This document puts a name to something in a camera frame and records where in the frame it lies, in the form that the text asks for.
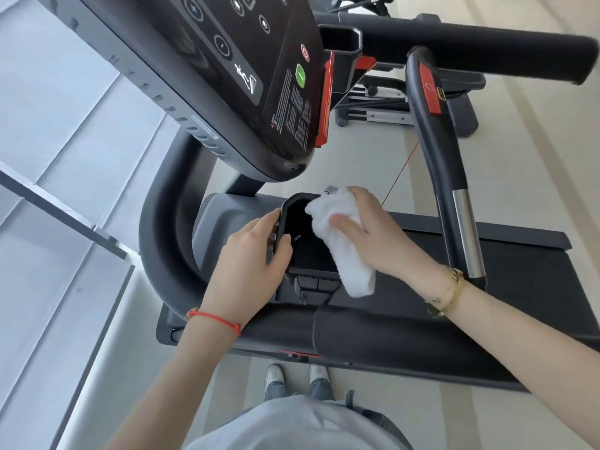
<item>gold bracelet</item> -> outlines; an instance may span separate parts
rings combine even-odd
[[[450,268],[450,267],[447,267],[447,268],[452,273],[452,279],[455,282],[455,284],[454,284],[454,291],[452,293],[452,297],[450,298],[450,301],[441,310],[438,309],[438,308],[436,308],[433,304],[427,302],[427,311],[429,311],[429,313],[434,318],[443,318],[444,316],[446,316],[446,311],[452,305],[454,305],[454,303],[458,300],[458,297],[460,297],[461,292],[463,291],[463,286],[464,286],[464,274],[463,274],[463,272],[461,272],[461,270],[459,270],[457,268]],[[434,303],[441,303],[442,300],[440,298],[434,298],[432,300],[432,302],[434,302]]]

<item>white cloth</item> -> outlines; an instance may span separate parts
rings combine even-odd
[[[343,406],[304,395],[266,401],[193,441],[186,450],[406,450],[387,431]]]
[[[362,227],[356,199],[348,188],[328,188],[323,196],[306,205],[312,216],[312,231],[325,242],[349,296],[358,298],[375,292],[375,270],[360,257],[356,246],[338,229],[329,224],[333,215],[350,217]]]

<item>person's left hand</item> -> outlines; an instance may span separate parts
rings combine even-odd
[[[267,240],[279,209],[246,224],[232,234],[221,249],[200,310],[242,328],[266,305],[283,279],[292,258],[292,244],[285,234],[273,260],[266,264]]]

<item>treadmill console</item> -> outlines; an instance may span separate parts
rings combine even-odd
[[[239,172],[310,161],[326,55],[308,0],[40,1]]]

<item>hand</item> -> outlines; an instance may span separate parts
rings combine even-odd
[[[267,240],[278,217],[279,209],[250,221],[229,237],[208,283],[201,311],[243,328],[266,305],[292,258],[291,237],[285,234],[271,263],[266,264]]]
[[[344,215],[333,215],[329,223],[354,243],[375,270],[402,279],[423,296],[438,293],[437,287],[430,291],[426,286],[440,272],[446,278],[445,268],[408,238],[367,189],[348,189],[356,198],[362,228]]]

